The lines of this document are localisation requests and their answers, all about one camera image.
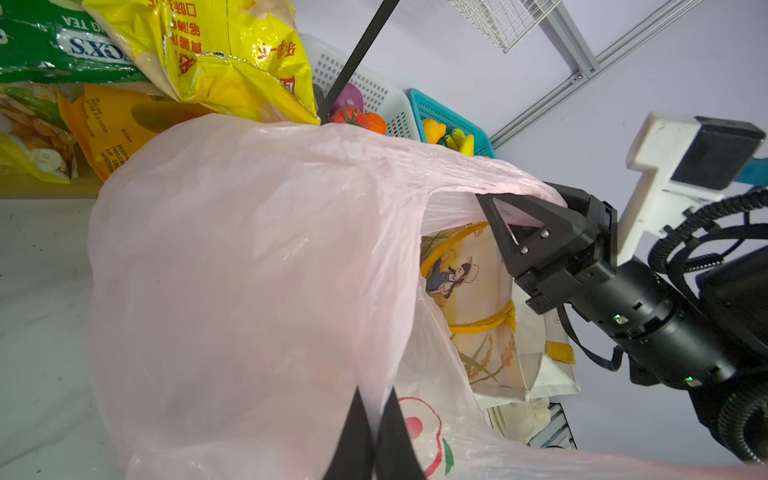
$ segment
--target yellow food package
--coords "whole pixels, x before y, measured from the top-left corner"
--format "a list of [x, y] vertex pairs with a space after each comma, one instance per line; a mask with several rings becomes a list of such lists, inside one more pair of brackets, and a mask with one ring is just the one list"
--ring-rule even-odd
[[58, 107], [88, 164], [102, 180], [160, 132], [210, 113], [202, 105], [180, 104], [122, 88], [86, 84], [83, 90], [72, 103], [59, 95]]
[[0, 85], [0, 174], [54, 184], [78, 175], [74, 138], [56, 106], [57, 85]]
[[264, 123], [319, 124], [290, 0], [84, 0], [168, 96]]

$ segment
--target black strap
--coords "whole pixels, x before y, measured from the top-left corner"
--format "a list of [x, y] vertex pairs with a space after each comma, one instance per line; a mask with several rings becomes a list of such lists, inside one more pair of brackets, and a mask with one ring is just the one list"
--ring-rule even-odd
[[581, 345], [581, 342], [578, 341], [578, 337], [576, 336], [574, 327], [571, 326], [571, 320], [568, 318], [568, 314], [565, 312], [565, 305], [560, 305], [558, 307], [558, 316], [560, 316], [560, 323], [563, 326], [563, 330], [565, 330], [568, 336], [571, 337], [571, 340], [573, 340], [576, 343], [576, 345], [578, 345], [579, 348], [581, 348], [584, 354], [589, 357], [589, 360], [592, 360], [593, 362], [597, 363], [599, 366], [603, 367], [606, 370], [610, 370], [612, 372], [617, 372], [619, 368], [621, 368], [621, 354], [624, 353], [624, 351], [621, 348], [615, 346], [614, 357], [610, 360], [604, 359], [603, 357], [597, 355], [596, 353], [593, 353], [587, 350], [583, 345]]
[[325, 101], [320, 105], [317, 115], [320, 117], [321, 123], [325, 124], [328, 122], [328, 114], [330, 113], [331, 105], [333, 105], [333, 102], [335, 102], [336, 99], [339, 98], [339, 95], [341, 95], [341, 90], [344, 89], [349, 79], [352, 78], [352, 74], [357, 70], [362, 58], [366, 56], [366, 52], [371, 48], [373, 41], [376, 40], [376, 36], [379, 35], [379, 32], [399, 1], [400, 0], [383, 0], [379, 10], [377, 10], [376, 14], [373, 16], [373, 20], [368, 24], [368, 28], [366, 28], [366, 31], [357, 42], [357, 46], [344, 64], [344, 68], [341, 69], [339, 77], [333, 82], [333, 86], [328, 92], [328, 95], [326, 95]]
[[376, 445], [362, 396], [355, 390], [336, 453], [323, 480], [370, 480], [373, 469], [379, 480], [425, 480], [395, 389], [384, 406]]

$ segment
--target green tea package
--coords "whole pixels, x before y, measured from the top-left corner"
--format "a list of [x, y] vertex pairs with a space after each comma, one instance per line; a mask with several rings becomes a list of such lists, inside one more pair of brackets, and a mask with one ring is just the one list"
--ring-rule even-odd
[[146, 80], [78, 2], [0, 3], [0, 83]]

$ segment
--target cartoon girl illustration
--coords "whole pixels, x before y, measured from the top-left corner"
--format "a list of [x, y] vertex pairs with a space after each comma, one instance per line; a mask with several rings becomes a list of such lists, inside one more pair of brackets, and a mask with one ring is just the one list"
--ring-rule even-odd
[[477, 278], [480, 267], [472, 263], [472, 257], [457, 269], [450, 266], [447, 271], [442, 271], [442, 258], [435, 262], [427, 276], [427, 293], [430, 295], [443, 295], [449, 298], [453, 290], [463, 283], [472, 283]]

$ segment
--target white table surface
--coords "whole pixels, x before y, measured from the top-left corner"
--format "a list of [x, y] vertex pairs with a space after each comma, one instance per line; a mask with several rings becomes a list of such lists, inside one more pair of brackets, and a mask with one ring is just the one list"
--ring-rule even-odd
[[93, 200], [0, 201], [0, 479], [122, 478], [85, 365]]

